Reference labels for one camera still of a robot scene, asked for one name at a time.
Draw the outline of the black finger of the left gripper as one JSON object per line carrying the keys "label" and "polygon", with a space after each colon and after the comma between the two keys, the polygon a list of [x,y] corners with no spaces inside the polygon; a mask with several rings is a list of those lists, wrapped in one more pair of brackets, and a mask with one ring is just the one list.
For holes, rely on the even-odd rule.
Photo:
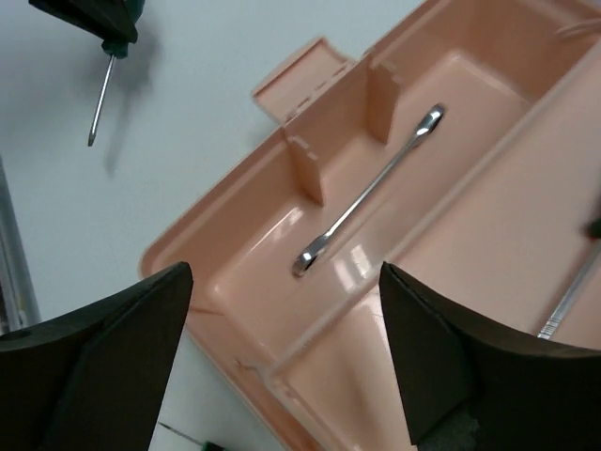
{"label": "black finger of the left gripper", "polygon": [[135,43],[138,39],[138,1],[29,0],[28,3],[100,39],[126,43]]}

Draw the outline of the large green screwdriver tip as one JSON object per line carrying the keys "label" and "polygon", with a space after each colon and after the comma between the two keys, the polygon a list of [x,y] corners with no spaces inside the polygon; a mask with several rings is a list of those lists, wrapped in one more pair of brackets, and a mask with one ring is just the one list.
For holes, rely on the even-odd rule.
{"label": "large green screwdriver tip", "polygon": [[590,252],[585,257],[546,323],[537,334],[538,338],[549,340],[554,335],[562,320],[577,300],[579,290],[594,271],[596,261],[600,256],[600,218],[596,218],[587,226],[586,235],[593,243]]}

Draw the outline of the pink plastic toolbox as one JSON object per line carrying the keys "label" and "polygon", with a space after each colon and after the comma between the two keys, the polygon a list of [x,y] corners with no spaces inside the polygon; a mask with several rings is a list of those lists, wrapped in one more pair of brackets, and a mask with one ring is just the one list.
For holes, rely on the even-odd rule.
{"label": "pink plastic toolbox", "polygon": [[[190,335],[287,448],[408,450],[379,269],[542,328],[600,212],[600,5],[426,1],[358,60],[311,41],[254,99],[277,130],[140,272],[191,266]],[[437,103],[434,132],[295,277]]]}

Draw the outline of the silver ratchet wrench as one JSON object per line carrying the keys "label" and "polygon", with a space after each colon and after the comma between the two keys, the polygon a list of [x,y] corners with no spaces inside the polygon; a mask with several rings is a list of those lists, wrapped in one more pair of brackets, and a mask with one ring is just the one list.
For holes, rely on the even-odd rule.
{"label": "silver ratchet wrench", "polygon": [[392,171],[408,156],[408,154],[420,146],[438,127],[447,112],[447,107],[442,103],[433,105],[421,118],[414,128],[407,142],[387,162],[373,180],[361,191],[361,193],[349,204],[341,215],[320,235],[316,236],[295,258],[291,271],[295,277],[303,277],[316,263],[318,258],[326,251],[333,237],[342,226],[349,220],[354,212],[366,202],[366,199],[376,188],[392,173]]}

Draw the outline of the aluminium table edge rail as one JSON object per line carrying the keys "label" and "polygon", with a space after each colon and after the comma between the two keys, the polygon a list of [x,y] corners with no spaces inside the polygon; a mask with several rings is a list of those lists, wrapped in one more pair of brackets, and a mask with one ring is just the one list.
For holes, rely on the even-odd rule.
{"label": "aluminium table edge rail", "polygon": [[40,322],[8,180],[1,166],[1,334]]}

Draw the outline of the small precision screwdriver front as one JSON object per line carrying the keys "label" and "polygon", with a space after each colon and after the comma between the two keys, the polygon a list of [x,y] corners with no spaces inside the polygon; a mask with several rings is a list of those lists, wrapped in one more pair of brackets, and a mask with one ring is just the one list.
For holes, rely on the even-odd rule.
{"label": "small precision screwdriver front", "polygon": [[160,426],[162,426],[163,428],[166,428],[167,430],[175,433],[178,437],[197,445],[201,451],[228,451],[228,449],[226,447],[223,447],[217,443],[214,443],[211,441],[201,442],[199,440],[196,440],[194,437],[192,437],[176,428],[173,428],[172,426],[169,426],[169,425],[165,424],[164,422],[159,421],[158,424]]}

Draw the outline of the large green screwdriver front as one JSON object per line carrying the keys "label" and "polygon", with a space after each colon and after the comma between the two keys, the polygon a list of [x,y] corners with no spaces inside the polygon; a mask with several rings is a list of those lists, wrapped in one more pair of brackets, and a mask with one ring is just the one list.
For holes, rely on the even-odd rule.
{"label": "large green screwdriver front", "polygon": [[116,40],[105,40],[102,45],[102,50],[109,56],[107,69],[104,73],[100,94],[94,110],[93,119],[91,122],[90,130],[87,137],[87,146],[91,148],[97,138],[98,129],[100,124],[100,116],[104,101],[107,95],[108,86],[115,68],[116,61],[118,59],[124,59],[128,56],[129,44],[124,41]]}

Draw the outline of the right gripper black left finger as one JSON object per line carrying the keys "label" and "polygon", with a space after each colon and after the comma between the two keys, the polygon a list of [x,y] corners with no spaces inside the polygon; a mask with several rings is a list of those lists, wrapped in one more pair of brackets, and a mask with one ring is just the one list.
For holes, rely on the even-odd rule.
{"label": "right gripper black left finger", "polygon": [[176,263],[1,337],[4,450],[147,450],[193,291]]}

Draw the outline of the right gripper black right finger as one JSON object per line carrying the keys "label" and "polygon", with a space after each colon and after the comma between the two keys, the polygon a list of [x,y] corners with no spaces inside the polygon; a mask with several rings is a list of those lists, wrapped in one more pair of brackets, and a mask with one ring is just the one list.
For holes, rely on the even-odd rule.
{"label": "right gripper black right finger", "polygon": [[380,303],[420,450],[596,450],[600,354],[520,332],[391,263]]}

